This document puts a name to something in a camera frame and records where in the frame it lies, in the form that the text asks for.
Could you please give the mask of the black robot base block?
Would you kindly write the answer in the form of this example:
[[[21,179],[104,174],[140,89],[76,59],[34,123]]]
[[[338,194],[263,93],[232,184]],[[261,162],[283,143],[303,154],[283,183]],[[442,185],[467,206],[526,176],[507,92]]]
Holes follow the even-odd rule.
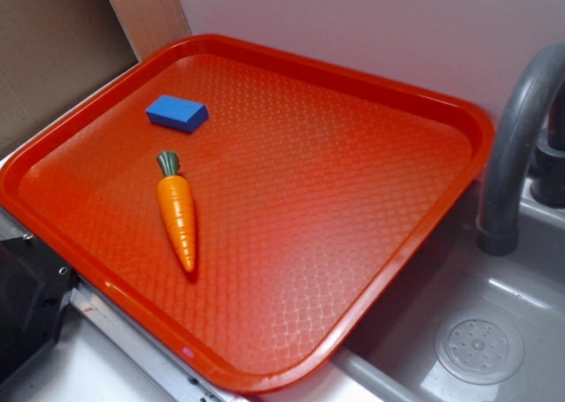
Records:
[[[58,342],[77,278],[42,240],[1,242],[1,386]]]

